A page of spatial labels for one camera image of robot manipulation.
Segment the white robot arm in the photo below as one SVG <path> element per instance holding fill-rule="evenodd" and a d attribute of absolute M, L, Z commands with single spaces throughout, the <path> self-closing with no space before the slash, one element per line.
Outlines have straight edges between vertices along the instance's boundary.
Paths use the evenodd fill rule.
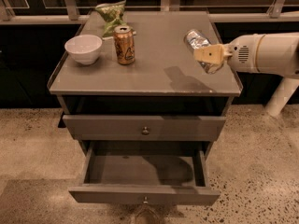
<path fill-rule="evenodd" d="M 196 61 L 210 63 L 212 71 L 227 64 L 236 72 L 283 77 L 265 106 L 272 117 L 280 114 L 298 88 L 299 33 L 242 35 L 229 44 L 209 45 L 192 53 Z"/>

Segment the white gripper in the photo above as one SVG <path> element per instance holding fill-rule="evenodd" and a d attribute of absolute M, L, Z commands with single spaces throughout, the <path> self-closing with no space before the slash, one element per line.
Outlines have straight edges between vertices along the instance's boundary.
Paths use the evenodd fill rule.
<path fill-rule="evenodd" d="M 227 64 L 236 72 L 257 73 L 255 58 L 260 39 L 260 35 L 242 35 L 234 39 L 229 48 L 223 44 L 216 44 L 195 49 L 193 58 L 220 68 L 230 57 Z"/>

